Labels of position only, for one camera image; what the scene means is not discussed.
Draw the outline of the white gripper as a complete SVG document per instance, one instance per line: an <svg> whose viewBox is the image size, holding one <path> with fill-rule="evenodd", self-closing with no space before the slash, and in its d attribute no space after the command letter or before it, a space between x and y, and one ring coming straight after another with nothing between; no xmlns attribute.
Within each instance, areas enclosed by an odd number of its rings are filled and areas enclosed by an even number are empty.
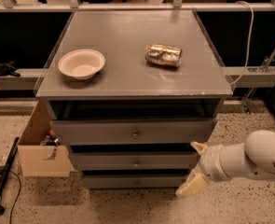
<svg viewBox="0 0 275 224"><path fill-rule="evenodd" d="M209 178L214 182L229 181L230 177L224 172L220 162L222 145L208 147L205 144L193 141L190 145L200 156L199 167L202 172L192 170L175 192L178 197L190 197L209 187Z"/></svg>

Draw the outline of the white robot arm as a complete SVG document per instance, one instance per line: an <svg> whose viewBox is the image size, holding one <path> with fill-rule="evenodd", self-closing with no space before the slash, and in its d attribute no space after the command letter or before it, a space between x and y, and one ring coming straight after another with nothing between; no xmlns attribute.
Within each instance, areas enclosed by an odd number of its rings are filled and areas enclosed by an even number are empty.
<svg viewBox="0 0 275 224"><path fill-rule="evenodd" d="M275 182L275 132L250 133L243 143L208 147L199 142L191 146L199 161L186 182L175 192L190 197L208 188L210 182L226 182L236 177Z"/></svg>

